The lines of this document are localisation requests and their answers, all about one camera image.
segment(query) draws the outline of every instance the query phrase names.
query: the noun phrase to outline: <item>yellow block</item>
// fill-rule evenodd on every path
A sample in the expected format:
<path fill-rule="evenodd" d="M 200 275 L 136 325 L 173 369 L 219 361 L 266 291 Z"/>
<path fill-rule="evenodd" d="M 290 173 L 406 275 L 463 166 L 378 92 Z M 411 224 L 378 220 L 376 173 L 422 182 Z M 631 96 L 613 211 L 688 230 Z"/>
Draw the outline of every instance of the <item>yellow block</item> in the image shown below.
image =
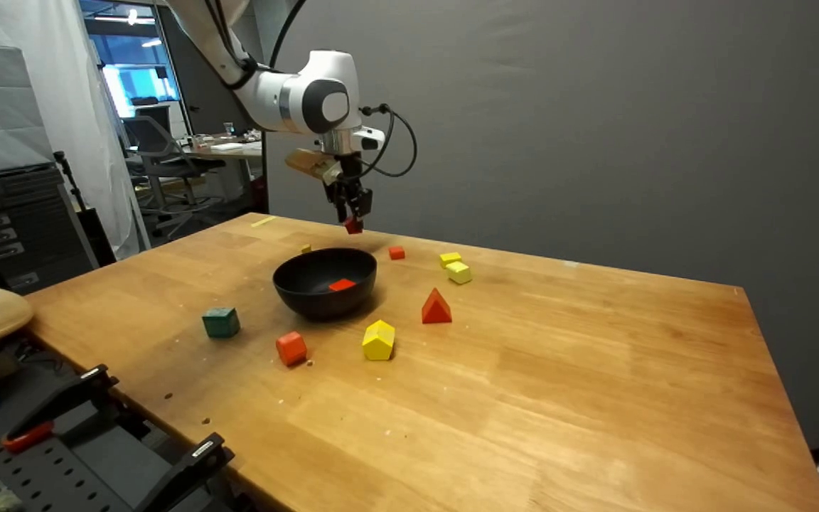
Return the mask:
<path fill-rule="evenodd" d="M 463 256 L 462 254 L 440 254 L 440 267 L 448 267 L 453 263 L 463 263 Z"/>
<path fill-rule="evenodd" d="M 399 331 L 386 325 L 384 318 L 378 318 L 364 331 L 361 354 L 369 361 L 389 361 L 395 341 L 399 341 Z"/>
<path fill-rule="evenodd" d="M 473 281 L 473 270 L 469 270 L 469 266 L 463 266 L 463 263 L 450 263 L 450 266 L 448 266 L 448 280 L 450 280 L 453 285 L 466 285 L 466 281 Z"/>

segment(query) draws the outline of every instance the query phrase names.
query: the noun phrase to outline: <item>red triangular block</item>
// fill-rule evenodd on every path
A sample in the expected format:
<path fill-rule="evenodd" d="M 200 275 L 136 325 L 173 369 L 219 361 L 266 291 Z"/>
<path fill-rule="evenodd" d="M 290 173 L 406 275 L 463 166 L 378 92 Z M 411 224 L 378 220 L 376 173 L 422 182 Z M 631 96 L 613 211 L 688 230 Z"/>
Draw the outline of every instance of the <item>red triangular block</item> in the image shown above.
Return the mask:
<path fill-rule="evenodd" d="M 432 287 L 428 304 L 422 308 L 422 322 L 425 325 L 450 325 L 450 304 L 443 301 L 443 295 L 438 293 L 438 287 Z"/>

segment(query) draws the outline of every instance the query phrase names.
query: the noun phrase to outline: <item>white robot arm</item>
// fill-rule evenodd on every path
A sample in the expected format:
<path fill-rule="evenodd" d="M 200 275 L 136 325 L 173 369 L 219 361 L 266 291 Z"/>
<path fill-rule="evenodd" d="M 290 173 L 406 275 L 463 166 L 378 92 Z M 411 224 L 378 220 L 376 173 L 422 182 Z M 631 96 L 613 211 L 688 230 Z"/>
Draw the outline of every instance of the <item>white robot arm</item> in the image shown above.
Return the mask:
<path fill-rule="evenodd" d="M 361 189 L 361 150 L 382 149 L 384 135 L 361 126 L 352 54 L 310 52 L 300 74 L 254 64 L 239 45 L 254 37 L 250 0 L 167 0 L 183 32 L 206 54 L 249 116 L 266 130 L 321 136 L 324 192 L 349 234 L 374 209 Z"/>

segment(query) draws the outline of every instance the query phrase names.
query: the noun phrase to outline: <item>toy block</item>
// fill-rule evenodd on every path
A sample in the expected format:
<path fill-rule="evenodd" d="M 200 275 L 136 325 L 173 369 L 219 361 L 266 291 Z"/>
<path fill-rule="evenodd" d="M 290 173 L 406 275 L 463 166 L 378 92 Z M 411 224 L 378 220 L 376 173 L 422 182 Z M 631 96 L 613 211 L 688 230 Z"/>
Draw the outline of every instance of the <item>toy block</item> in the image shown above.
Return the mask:
<path fill-rule="evenodd" d="M 355 287 L 352 280 L 337 280 L 337 281 L 328 285 L 328 291 L 334 291 L 334 293 L 342 293 L 342 291 L 349 291 L 349 287 Z"/>
<path fill-rule="evenodd" d="M 280 361 L 288 364 L 288 367 L 295 367 L 308 359 L 308 348 L 304 348 L 304 339 L 303 332 L 284 332 L 277 339 L 277 354 L 280 354 Z"/>
<path fill-rule="evenodd" d="M 428 304 L 422 308 L 422 322 L 425 325 L 450 325 L 453 322 L 450 304 L 443 301 L 438 287 L 432 287 Z"/>
<path fill-rule="evenodd" d="M 453 285 L 473 281 L 469 266 L 463 266 L 463 263 L 450 263 L 448 266 L 448 275 L 450 275 Z"/>
<path fill-rule="evenodd" d="M 237 308 L 210 308 L 203 322 L 210 339 L 233 339 L 239 332 Z"/>
<path fill-rule="evenodd" d="M 448 267 L 448 266 L 453 266 L 453 263 L 463 263 L 462 254 L 440 254 L 438 260 L 440 260 L 440 267 Z"/>
<path fill-rule="evenodd" d="M 378 318 L 364 331 L 361 354 L 368 361 L 389 361 L 395 341 L 399 341 L 399 331 L 386 325 L 384 318 Z"/>
<path fill-rule="evenodd" d="M 389 246 L 389 260 L 406 260 L 406 251 L 402 246 Z"/>

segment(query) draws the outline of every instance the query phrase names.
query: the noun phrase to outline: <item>white wall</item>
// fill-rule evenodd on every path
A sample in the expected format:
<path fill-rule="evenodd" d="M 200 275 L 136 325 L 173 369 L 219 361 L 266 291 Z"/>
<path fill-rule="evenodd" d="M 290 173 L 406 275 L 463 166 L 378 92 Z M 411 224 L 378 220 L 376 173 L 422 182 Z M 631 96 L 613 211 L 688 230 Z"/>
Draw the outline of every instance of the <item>white wall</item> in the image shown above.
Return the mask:
<path fill-rule="evenodd" d="M 374 229 L 738 281 L 819 443 L 819 4 L 328 0 L 283 65 L 324 45 L 422 135 Z M 331 223 L 284 145 L 271 209 Z"/>

